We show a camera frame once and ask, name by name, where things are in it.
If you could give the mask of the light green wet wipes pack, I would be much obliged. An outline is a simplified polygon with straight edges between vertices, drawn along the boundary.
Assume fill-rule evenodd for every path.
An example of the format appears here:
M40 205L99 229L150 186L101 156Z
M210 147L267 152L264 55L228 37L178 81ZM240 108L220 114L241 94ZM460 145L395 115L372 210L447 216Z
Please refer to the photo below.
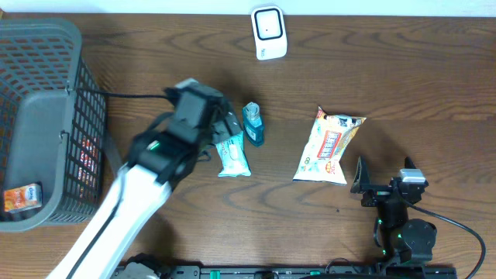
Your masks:
M243 132L217 143L215 147L222 161L222 170L218 174L219 177L249 177L251 175L244 153Z

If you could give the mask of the teal mouthwash bottle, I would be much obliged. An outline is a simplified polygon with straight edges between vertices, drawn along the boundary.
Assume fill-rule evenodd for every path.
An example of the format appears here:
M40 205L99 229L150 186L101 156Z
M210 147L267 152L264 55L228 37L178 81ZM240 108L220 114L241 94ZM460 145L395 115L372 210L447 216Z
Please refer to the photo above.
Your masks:
M264 143L264 123L260 114L260 106L255 102L250 102L243 107L242 114L248 140L254 146L261 146Z

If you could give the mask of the orange tissue pack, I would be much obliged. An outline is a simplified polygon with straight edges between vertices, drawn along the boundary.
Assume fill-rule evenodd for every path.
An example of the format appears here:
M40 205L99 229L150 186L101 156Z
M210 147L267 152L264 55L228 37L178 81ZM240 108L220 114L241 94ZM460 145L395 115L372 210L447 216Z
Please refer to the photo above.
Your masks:
M4 210L7 213L24 212L43 205L42 186L28 184L26 186L4 191Z

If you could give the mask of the yellow white snack bag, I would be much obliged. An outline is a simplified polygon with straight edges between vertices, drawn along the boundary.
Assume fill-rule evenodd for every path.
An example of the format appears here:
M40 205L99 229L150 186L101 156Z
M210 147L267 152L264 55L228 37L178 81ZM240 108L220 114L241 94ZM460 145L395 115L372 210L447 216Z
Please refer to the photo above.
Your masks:
M346 185L340 160L366 117L330 115L319 107L294 181Z

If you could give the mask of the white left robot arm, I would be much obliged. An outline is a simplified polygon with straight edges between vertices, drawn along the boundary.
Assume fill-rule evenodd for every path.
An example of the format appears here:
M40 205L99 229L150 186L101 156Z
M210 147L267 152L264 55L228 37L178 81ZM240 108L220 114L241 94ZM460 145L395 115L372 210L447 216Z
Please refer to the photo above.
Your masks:
M51 278L110 278L137 234L208 148L240 133L225 95L189 78L166 88L174 107L133 138L94 217Z

